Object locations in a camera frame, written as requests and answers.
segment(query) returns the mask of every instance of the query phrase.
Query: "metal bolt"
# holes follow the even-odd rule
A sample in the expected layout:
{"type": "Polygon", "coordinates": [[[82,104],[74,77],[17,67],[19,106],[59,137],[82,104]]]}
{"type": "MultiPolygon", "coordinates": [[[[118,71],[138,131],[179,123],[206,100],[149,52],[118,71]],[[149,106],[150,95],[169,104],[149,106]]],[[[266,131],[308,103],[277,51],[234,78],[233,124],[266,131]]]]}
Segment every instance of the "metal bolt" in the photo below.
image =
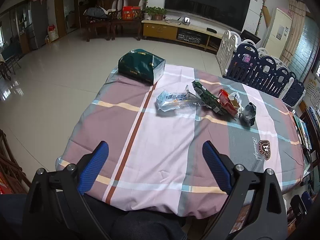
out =
{"type": "Polygon", "coordinates": [[[41,175],[42,173],[44,173],[44,168],[39,168],[37,170],[37,174],[41,175]]]}
{"type": "Polygon", "coordinates": [[[67,170],[68,170],[68,171],[73,171],[75,168],[76,168],[76,165],[73,164],[73,163],[71,163],[71,164],[69,164],[69,165],[67,166],[67,170]]]}
{"type": "Polygon", "coordinates": [[[273,175],[275,172],[273,171],[273,169],[267,169],[267,173],[269,174],[269,175],[273,175]]]}
{"type": "Polygon", "coordinates": [[[237,165],[236,165],[236,170],[237,170],[237,171],[243,171],[243,170],[244,170],[244,166],[241,165],[241,164],[237,164],[237,165]]]}

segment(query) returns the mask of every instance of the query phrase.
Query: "tv screen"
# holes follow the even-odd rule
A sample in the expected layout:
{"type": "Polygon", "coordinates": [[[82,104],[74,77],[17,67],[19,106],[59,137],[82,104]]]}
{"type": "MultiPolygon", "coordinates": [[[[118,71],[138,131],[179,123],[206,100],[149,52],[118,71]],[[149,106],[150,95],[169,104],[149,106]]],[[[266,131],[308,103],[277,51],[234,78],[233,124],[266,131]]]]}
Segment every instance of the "tv screen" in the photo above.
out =
{"type": "Polygon", "coordinates": [[[164,8],[209,18],[242,31],[250,0],[165,0],[164,8]]]}

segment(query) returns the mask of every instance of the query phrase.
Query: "wooden tv cabinet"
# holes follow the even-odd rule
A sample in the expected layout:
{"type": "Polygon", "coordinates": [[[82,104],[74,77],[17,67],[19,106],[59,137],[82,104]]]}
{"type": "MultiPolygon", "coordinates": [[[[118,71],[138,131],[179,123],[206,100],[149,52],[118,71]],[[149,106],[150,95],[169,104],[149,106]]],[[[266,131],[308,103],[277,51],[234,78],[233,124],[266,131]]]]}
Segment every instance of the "wooden tv cabinet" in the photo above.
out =
{"type": "Polygon", "coordinates": [[[179,41],[186,44],[194,45],[203,48],[204,50],[212,50],[217,52],[220,46],[220,42],[222,39],[222,34],[220,33],[212,33],[207,31],[207,29],[198,27],[195,25],[184,25],[184,24],[174,24],[167,23],[166,21],[153,21],[153,20],[143,20],[143,36],[144,37],[154,37],[161,38],[171,41],[179,41]],[[205,34],[206,45],[204,44],[196,44],[188,41],[181,41],[177,39],[177,34],[179,29],[187,29],[190,31],[194,31],[197,33],[205,34]]]}

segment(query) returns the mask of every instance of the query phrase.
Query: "cabinet drawer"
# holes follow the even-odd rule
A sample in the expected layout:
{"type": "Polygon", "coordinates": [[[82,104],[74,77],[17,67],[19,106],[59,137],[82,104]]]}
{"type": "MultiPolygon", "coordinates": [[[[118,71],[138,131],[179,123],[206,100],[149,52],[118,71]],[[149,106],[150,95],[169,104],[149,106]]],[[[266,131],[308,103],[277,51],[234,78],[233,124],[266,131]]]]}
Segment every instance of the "cabinet drawer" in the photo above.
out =
{"type": "Polygon", "coordinates": [[[143,36],[176,40],[178,27],[144,23],[143,36]]]}

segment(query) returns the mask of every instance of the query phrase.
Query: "white air conditioner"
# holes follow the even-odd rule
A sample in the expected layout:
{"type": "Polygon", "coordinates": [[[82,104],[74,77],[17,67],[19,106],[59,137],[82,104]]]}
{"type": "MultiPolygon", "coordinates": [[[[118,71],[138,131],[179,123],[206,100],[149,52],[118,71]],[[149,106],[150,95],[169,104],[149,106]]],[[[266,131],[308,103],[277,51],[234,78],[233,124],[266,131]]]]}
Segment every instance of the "white air conditioner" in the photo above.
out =
{"type": "Polygon", "coordinates": [[[263,43],[269,55],[280,58],[289,36],[292,19],[279,8],[273,10],[272,19],[263,43]]]}

